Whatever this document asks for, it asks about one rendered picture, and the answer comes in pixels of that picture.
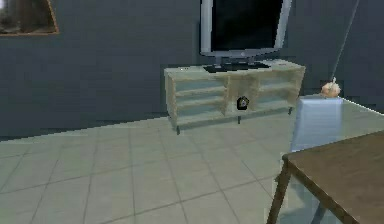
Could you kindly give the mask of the pale wooden television stand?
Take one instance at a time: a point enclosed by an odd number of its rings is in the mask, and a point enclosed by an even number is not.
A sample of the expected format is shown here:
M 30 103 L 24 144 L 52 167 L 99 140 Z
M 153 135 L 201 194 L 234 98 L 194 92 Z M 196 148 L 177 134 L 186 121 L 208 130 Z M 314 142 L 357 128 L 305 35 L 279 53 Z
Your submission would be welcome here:
M 204 66 L 164 70 L 166 105 L 176 131 L 200 122 L 240 119 L 257 113 L 296 107 L 306 67 L 282 59 L 263 60 L 269 68 L 209 73 Z M 249 99 L 246 110 L 237 99 Z

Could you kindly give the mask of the silver flat television set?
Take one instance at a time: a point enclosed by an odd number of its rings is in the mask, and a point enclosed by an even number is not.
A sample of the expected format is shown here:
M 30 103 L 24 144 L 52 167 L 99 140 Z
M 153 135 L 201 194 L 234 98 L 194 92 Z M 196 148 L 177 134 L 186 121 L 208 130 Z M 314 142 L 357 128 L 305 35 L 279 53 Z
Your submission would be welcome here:
M 269 68 L 256 57 L 284 44 L 292 0 L 200 0 L 200 54 L 209 73 Z

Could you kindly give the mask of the pale blue glossy table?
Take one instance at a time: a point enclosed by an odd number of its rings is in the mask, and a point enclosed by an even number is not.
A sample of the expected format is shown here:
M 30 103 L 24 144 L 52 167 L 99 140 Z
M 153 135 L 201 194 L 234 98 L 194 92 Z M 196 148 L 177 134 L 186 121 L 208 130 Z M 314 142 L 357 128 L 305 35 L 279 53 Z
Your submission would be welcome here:
M 300 96 L 290 151 L 297 152 L 339 141 L 342 128 L 348 121 L 355 122 L 358 118 L 368 117 L 384 120 L 384 114 L 342 97 L 329 98 L 320 94 Z

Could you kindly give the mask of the peach round object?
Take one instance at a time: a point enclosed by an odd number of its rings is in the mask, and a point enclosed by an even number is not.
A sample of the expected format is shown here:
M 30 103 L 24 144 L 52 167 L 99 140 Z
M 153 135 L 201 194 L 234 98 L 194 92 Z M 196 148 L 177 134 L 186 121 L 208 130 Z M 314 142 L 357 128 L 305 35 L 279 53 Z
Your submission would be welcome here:
M 337 97 L 341 92 L 340 86 L 336 83 L 336 78 L 322 86 L 321 94 L 324 97 Z

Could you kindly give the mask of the dark brown wooden table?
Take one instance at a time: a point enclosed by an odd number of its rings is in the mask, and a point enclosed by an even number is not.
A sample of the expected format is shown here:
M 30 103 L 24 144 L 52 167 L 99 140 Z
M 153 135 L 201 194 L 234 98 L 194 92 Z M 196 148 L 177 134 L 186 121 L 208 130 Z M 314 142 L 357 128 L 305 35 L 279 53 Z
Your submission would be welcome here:
M 319 201 L 310 224 L 326 212 L 342 224 L 384 224 L 384 130 L 282 156 L 266 224 L 276 224 L 288 183 L 297 179 Z

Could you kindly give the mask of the brown framed wall picture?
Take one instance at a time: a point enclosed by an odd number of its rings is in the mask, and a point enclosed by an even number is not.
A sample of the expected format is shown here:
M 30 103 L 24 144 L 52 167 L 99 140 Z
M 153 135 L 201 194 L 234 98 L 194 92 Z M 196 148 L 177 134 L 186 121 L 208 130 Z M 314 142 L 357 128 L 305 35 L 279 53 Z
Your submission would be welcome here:
M 59 33 L 51 0 L 0 0 L 0 36 Z

